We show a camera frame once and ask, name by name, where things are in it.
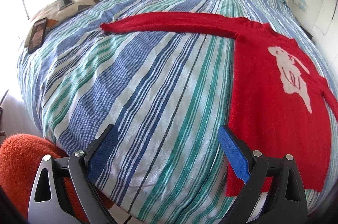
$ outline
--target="bed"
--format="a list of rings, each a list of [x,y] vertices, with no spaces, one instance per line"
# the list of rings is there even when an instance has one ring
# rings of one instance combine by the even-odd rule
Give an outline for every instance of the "bed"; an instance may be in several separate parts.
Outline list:
[[[93,168],[89,178],[115,202],[109,211],[121,215],[116,217],[121,224],[218,223],[234,201],[224,195],[228,163],[217,139],[218,127],[228,118],[234,42],[202,34],[112,34],[99,28],[151,11],[207,12],[270,23],[296,39],[336,97],[338,89],[286,0],[100,0],[48,33],[35,53],[21,47],[21,93],[45,138],[71,154],[85,149],[108,124],[118,126],[117,148],[102,151],[100,162],[107,163]],[[306,190],[309,212],[338,173],[338,127],[328,112],[330,167],[321,193]]]

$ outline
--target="red sweater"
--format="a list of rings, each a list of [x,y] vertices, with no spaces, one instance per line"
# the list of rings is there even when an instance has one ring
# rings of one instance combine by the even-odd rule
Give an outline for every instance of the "red sweater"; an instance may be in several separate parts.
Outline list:
[[[252,150],[266,156],[292,154],[306,189],[322,191],[331,154],[325,100],[338,118],[338,104],[310,58],[289,39],[247,18],[218,14],[151,12],[102,24],[105,31],[170,31],[235,39],[234,82],[228,126]],[[231,166],[226,194],[243,181]],[[268,191],[269,181],[262,191]]]

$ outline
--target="pillow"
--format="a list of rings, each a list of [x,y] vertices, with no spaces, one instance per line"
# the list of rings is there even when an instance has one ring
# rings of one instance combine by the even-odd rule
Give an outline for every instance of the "pillow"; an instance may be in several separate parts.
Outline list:
[[[47,17],[46,33],[59,26],[65,20],[79,14],[80,12],[87,10],[91,6],[100,2],[99,0],[72,0],[74,3],[70,6],[59,10],[58,3],[62,0],[56,0],[55,2],[47,5],[39,10],[31,19],[27,34],[25,35],[25,48],[28,47],[30,35],[32,33],[33,25],[36,21]]]

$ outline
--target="blue striped duvet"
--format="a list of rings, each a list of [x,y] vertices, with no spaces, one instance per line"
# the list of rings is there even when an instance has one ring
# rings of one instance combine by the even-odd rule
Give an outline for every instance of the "blue striped duvet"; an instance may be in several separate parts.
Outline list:
[[[101,23],[151,11],[270,23],[297,40],[338,94],[284,0],[100,1],[50,32],[35,53],[22,46],[18,78],[37,127],[69,154],[116,124],[119,135],[94,157],[89,178],[140,221],[218,223],[232,204],[234,198],[224,196],[227,161],[217,129],[228,119],[234,41],[191,33],[111,34],[100,30]],[[322,193],[306,191],[310,211],[337,178],[337,122],[328,112],[330,169]]]

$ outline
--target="white dog graphic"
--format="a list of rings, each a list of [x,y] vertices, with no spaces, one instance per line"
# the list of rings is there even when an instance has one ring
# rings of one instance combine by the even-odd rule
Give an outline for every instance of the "white dog graphic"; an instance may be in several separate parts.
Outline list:
[[[294,65],[295,61],[310,74],[309,70],[300,62],[297,57],[287,53],[280,47],[269,47],[268,51],[276,57],[277,66],[281,73],[281,81],[283,83],[283,89],[287,94],[293,94],[296,92],[303,98],[304,103],[310,113],[312,113],[310,97],[306,83],[301,77],[299,69]]]

